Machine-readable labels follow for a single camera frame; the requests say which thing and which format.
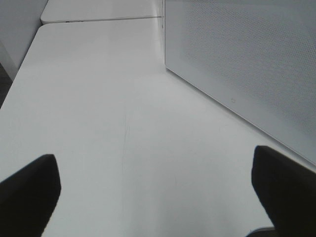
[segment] white tabletop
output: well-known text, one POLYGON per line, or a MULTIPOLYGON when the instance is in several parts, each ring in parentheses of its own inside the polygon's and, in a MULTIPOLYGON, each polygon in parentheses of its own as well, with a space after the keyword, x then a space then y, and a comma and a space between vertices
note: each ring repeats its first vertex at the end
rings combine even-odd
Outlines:
POLYGON ((167 72, 158 34, 158 19, 39 29, 0 110, 0 179, 56 155, 62 192, 44 237, 271 225, 251 186, 254 148, 292 154, 167 72))
POLYGON ((161 0, 48 0, 43 24, 76 21, 153 18, 161 0))

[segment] perforated panel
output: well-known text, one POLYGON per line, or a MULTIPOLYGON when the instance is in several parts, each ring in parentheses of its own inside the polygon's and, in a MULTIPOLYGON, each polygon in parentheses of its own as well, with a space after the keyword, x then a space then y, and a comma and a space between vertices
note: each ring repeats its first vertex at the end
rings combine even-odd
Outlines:
POLYGON ((230 2, 167 0, 167 67, 316 161, 316 1, 230 2))

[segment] white table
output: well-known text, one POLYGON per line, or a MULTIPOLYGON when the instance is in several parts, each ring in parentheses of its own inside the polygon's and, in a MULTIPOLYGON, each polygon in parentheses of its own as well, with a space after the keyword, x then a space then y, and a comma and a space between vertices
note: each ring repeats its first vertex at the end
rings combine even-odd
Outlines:
POLYGON ((243 237, 271 225, 253 151, 293 154, 167 72, 158 34, 158 19, 39 29, 0 110, 0 179, 56 155, 62 192, 44 237, 243 237))
POLYGON ((43 24, 76 21, 104 21, 160 16, 161 0, 49 0, 43 24))

